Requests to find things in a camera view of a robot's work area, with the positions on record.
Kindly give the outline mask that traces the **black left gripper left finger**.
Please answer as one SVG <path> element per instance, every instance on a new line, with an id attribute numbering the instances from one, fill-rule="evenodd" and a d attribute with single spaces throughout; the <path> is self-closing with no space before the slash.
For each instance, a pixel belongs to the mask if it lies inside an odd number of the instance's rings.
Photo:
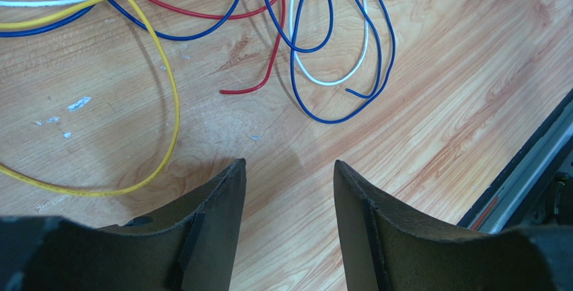
<path id="1" fill-rule="evenodd" d="M 1 218 L 2 290 L 227 290 L 246 193 L 237 159 L 210 181 L 128 224 Z"/>

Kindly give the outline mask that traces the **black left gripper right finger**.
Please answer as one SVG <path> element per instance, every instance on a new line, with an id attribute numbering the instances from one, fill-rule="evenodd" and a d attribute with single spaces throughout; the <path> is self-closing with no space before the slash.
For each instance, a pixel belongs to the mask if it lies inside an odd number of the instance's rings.
<path id="1" fill-rule="evenodd" d="M 431 217 L 334 165 L 349 290 L 571 290 L 572 228 L 487 234 Z"/>

